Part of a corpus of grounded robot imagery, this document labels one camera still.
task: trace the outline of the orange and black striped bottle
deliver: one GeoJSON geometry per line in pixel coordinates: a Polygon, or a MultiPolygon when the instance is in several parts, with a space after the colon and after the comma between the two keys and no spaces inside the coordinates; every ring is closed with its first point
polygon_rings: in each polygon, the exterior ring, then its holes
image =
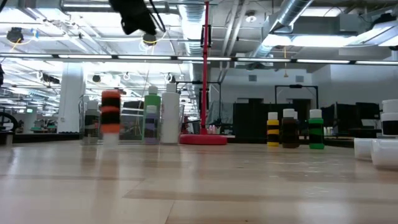
{"type": "Polygon", "coordinates": [[[105,90],[102,92],[101,131],[104,134],[104,144],[118,144],[120,105],[119,90],[105,90]]]}
{"type": "Polygon", "coordinates": [[[268,113],[267,144],[269,147],[279,146],[279,120],[278,112],[268,113]]]}

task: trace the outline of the wooden floor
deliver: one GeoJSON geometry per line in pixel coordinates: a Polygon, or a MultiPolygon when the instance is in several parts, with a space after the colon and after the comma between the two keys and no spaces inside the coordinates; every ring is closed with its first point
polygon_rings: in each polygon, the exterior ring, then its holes
{"type": "Polygon", "coordinates": [[[335,147],[20,144],[0,223],[398,223],[398,172],[335,147]]]}

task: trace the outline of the green bottle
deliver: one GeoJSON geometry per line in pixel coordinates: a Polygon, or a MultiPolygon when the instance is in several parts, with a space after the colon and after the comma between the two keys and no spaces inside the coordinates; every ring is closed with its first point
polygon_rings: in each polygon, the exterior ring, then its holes
{"type": "MultiPolygon", "coordinates": [[[[146,119],[147,119],[147,106],[156,106],[156,113],[158,120],[160,119],[160,106],[162,104],[162,99],[160,96],[157,95],[157,87],[156,86],[150,86],[148,88],[149,94],[144,97],[144,122],[142,125],[142,140],[145,138],[145,130],[146,130],[146,119]]],[[[157,127],[158,133],[156,136],[160,136],[159,130],[160,127],[157,127]]]]}
{"type": "Polygon", "coordinates": [[[310,136],[310,149],[324,149],[322,110],[310,110],[308,120],[308,135],[310,136]]]}

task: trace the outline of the red stand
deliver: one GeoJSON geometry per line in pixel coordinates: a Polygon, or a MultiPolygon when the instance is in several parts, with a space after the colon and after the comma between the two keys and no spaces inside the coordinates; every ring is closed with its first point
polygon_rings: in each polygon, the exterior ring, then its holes
{"type": "Polygon", "coordinates": [[[198,145],[225,145],[227,138],[225,136],[207,134],[206,129],[206,103],[207,103],[207,48],[208,48],[208,24],[209,24],[209,2],[205,0],[205,33],[203,46],[203,88],[200,115],[200,134],[182,134],[180,136],[181,144],[198,144],[198,145]]]}

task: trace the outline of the red base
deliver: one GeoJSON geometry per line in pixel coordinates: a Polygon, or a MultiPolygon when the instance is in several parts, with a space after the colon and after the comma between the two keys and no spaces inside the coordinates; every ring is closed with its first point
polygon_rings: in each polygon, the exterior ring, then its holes
{"type": "Polygon", "coordinates": [[[182,134],[180,144],[221,146],[227,144],[227,138],[212,134],[182,134]]]}

